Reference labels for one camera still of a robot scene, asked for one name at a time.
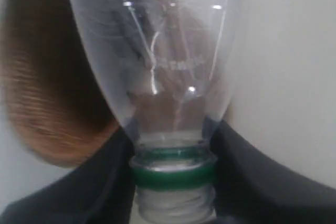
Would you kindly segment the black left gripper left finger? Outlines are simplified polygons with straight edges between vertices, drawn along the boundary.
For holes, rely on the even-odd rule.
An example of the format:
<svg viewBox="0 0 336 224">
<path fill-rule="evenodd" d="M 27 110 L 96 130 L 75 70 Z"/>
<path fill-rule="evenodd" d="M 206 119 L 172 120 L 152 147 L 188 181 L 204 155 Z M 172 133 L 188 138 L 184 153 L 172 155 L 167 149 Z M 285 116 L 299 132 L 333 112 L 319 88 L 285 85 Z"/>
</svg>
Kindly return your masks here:
<svg viewBox="0 0 336 224">
<path fill-rule="evenodd" d="M 117 130 L 91 158 L 55 183 L 8 205 L 1 223 L 130 222 L 132 143 Z"/>
</svg>

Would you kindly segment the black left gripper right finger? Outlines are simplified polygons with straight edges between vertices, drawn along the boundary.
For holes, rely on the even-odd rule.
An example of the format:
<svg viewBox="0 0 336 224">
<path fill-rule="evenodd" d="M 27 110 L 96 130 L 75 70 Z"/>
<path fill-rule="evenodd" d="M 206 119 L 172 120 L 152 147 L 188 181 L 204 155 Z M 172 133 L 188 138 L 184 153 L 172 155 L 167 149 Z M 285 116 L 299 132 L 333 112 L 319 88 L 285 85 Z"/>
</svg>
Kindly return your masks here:
<svg viewBox="0 0 336 224">
<path fill-rule="evenodd" d="M 335 189 L 275 162 L 226 122 L 211 151 L 217 156 L 214 223 L 335 223 Z"/>
</svg>

